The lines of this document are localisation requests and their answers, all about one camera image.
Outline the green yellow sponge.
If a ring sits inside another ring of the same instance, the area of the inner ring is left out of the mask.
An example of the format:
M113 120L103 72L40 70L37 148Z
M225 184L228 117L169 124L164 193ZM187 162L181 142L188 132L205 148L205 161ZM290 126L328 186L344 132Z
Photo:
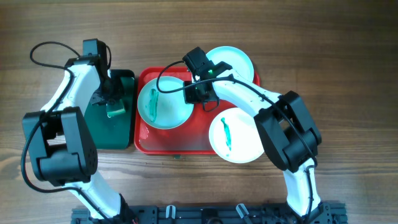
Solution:
M126 109L122 100L106 104L106 114L109 118L124 114Z

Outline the white plate green smear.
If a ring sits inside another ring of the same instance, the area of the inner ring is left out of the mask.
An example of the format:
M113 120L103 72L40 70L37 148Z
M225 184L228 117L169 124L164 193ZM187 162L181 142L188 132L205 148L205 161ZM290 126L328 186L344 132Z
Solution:
M157 129L173 129L188 120L194 105L185 102L183 91L161 93L157 79L144 85L137 99L137 109L149 126Z

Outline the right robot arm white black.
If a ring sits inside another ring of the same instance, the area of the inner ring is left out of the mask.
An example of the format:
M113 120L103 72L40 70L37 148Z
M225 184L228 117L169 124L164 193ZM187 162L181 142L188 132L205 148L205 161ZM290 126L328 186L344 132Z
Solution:
M183 62L194 77L183 88L189 102L225 100L253 117L266 156L284 173L287 204L310 222L320 204L314 171L322 137L301 97L294 91L267 91L225 62Z

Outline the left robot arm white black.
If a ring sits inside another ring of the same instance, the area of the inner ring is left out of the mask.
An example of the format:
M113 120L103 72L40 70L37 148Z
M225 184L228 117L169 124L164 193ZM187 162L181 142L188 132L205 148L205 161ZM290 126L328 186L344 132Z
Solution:
M71 192L96 223L134 223L136 216L123 196L97 170L97 148L84 118L93 95L106 82L134 74L110 70L99 55L71 58L61 69L65 77L53 98L22 119L22 178L43 194Z

